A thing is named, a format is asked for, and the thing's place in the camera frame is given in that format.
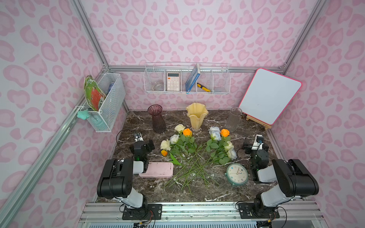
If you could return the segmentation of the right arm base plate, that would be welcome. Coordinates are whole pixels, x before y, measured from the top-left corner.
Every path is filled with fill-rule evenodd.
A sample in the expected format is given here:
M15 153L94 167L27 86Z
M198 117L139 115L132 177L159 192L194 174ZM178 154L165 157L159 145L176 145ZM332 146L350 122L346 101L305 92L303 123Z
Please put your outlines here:
M265 207L260 203L237 202L235 209L239 211L241 219L278 219L280 218L277 208Z

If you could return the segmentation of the blue white rose two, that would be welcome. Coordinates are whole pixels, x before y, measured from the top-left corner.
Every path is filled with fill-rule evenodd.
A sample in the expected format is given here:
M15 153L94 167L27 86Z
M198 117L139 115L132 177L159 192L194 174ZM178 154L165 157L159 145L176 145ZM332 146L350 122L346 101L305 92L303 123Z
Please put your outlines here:
M203 170L207 165L211 163L223 164L224 157L226 153L222 148L221 133L219 127L213 126L209 128L210 139L201 143L202 153L208 152L209 158L202 158L202 163L200 164L200 170Z

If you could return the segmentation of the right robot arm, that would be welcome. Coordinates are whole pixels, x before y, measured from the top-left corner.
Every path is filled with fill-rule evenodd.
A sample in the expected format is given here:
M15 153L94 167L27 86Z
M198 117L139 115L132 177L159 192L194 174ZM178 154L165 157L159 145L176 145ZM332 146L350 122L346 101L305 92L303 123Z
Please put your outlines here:
M253 181L277 183L272 189L256 195L252 206L255 216L273 216L279 205L319 193L316 179L299 159L273 159L269 165L268 146L264 143L244 144L242 148L250 155Z

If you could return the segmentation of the blue white rose one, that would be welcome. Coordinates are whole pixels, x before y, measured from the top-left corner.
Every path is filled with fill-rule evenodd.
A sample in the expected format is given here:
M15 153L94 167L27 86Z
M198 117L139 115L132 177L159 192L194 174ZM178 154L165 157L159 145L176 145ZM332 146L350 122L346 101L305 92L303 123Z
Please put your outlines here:
M170 148L169 155L172 163L182 168L197 152L198 145L192 134L181 133L170 137Z

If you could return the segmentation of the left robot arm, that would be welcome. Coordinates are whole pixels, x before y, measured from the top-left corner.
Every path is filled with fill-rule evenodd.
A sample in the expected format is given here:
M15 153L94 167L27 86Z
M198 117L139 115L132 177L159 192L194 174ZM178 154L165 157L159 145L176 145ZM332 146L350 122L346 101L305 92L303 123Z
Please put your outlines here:
M106 160L97 184L98 197L120 200L134 216L147 215L147 200L133 188L133 176L147 171L147 155L154 149L152 140L137 141L130 146L133 157Z

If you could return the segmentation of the orange tulip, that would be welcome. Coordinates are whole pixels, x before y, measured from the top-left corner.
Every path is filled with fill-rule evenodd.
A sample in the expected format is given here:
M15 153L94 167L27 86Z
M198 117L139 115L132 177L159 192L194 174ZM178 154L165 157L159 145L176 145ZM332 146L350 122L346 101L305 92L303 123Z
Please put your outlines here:
M170 156L170 158L171 158L171 160L172 160L172 163L174 164L174 165L178 165L178 166L181 166L182 164L174 157L174 155L173 154L171 154L170 152L167 152L166 150L162 150L161 151L161 154L164 156L164 157L166 157L166 156Z

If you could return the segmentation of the blue white rose three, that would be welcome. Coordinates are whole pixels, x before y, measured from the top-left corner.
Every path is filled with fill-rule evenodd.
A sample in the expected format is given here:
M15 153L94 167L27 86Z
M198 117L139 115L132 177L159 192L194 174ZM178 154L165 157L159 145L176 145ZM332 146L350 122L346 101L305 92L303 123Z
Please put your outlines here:
M206 170L218 160L216 152L220 139L221 135L217 131L211 132L210 139L200 144L195 141L193 136L185 136L187 155L182 168L183 187L189 187L195 178L201 178L203 183L209 184L209 175Z

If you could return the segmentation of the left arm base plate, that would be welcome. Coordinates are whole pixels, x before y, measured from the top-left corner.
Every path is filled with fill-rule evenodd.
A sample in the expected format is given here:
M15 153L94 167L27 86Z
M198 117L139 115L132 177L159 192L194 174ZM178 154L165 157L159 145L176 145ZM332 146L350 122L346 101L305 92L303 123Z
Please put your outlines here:
M160 220L162 217L162 204L148 204L139 209L125 207L122 212L122 220Z

